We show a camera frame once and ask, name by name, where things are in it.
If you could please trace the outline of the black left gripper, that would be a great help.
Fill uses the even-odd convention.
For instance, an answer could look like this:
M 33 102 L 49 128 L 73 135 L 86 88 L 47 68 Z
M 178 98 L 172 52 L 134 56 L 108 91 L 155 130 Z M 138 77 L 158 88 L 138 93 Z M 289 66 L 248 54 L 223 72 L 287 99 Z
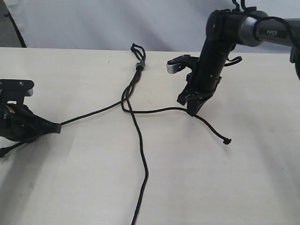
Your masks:
M 60 134 L 61 124 L 34 115 L 27 105 L 0 105 L 0 136 L 14 142 L 31 143 L 48 134 Z

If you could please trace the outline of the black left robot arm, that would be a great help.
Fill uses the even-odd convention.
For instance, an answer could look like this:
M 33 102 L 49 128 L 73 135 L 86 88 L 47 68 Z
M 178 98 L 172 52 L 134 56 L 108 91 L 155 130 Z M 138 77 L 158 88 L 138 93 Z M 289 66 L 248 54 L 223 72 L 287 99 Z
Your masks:
M 47 134 L 59 134 L 61 124 L 35 115 L 26 105 L 0 105 L 0 136 L 14 142 L 30 143 Z

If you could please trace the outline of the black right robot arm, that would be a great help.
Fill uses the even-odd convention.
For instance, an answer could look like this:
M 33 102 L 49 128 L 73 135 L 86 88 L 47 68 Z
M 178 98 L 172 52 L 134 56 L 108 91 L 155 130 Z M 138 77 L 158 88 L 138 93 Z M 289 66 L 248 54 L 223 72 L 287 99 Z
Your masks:
M 268 16 L 263 11 L 234 12 L 215 10 L 206 24 L 206 39 L 199 57 L 178 58 L 178 70 L 191 69 L 187 84 L 178 96 L 178 103 L 187 106 L 195 116 L 210 99 L 221 78 L 229 53 L 236 45 L 257 47 L 263 42 L 291 47 L 290 62 L 300 73 L 300 20 Z

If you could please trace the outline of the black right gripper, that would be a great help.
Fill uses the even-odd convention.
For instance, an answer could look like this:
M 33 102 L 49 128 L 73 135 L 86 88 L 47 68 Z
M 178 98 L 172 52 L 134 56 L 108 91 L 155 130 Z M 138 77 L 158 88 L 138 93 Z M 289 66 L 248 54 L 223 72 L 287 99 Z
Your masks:
M 200 81 L 200 83 L 192 82 L 192 73 L 186 77 L 187 84 L 184 90 L 178 95 L 177 102 L 181 105 L 187 103 L 187 113 L 190 116 L 195 116 L 201 107 L 208 101 L 215 93 L 218 84 L 222 77 L 217 79 Z

